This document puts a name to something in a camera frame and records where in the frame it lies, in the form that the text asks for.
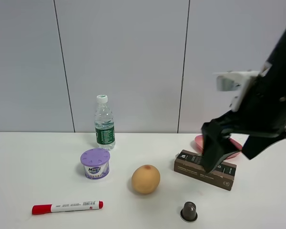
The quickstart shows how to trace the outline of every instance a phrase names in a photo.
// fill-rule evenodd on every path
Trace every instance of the barcode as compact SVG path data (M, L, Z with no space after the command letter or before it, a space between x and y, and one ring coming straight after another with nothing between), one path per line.
M82 204L83 206L90 206L90 205L94 205L94 201L92 202L83 202Z

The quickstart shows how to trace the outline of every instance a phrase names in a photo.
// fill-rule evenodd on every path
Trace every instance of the brown box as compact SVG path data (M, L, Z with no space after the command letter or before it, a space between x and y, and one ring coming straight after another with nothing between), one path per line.
M204 171L201 154L182 150L175 160L174 171L231 191L236 165L222 162L211 173Z

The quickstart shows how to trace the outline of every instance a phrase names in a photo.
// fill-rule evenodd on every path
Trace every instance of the green bottle label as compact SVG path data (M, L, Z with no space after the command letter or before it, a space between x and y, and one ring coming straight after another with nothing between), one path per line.
M96 133L96 141L98 144L107 145L115 141L114 126L106 130L100 130L95 128L95 133Z

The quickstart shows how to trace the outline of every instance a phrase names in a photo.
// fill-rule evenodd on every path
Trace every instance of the purple container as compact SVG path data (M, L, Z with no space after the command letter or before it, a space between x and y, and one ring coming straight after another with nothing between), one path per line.
M109 173L110 153L108 150L97 148L89 149L81 156L85 176L89 179L100 179Z

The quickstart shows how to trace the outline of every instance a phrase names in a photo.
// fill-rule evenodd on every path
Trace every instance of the purple lid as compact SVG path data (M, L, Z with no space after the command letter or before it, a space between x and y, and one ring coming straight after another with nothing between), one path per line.
M84 166L96 167L107 163L110 159L110 153L101 148L89 149L81 155L81 163Z

